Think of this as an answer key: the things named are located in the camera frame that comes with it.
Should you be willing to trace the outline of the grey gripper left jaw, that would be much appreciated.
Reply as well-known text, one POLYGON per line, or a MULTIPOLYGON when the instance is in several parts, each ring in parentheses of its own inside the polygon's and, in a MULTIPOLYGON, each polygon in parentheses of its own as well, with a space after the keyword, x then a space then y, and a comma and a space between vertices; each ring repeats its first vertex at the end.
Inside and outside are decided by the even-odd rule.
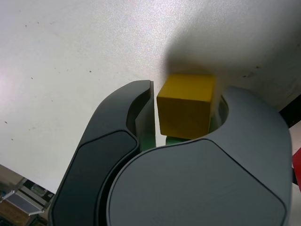
POLYGON ((93 113, 52 202, 51 226, 104 226, 110 187, 123 166, 156 145, 154 83, 133 81, 93 113))

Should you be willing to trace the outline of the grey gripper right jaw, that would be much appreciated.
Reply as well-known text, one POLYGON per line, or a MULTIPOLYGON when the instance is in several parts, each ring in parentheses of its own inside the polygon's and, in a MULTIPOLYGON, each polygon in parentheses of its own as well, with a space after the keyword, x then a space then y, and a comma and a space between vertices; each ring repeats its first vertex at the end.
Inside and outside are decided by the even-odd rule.
POLYGON ((281 115, 253 92, 223 93, 225 122, 129 161, 108 197, 110 226, 285 226, 292 145, 281 115))

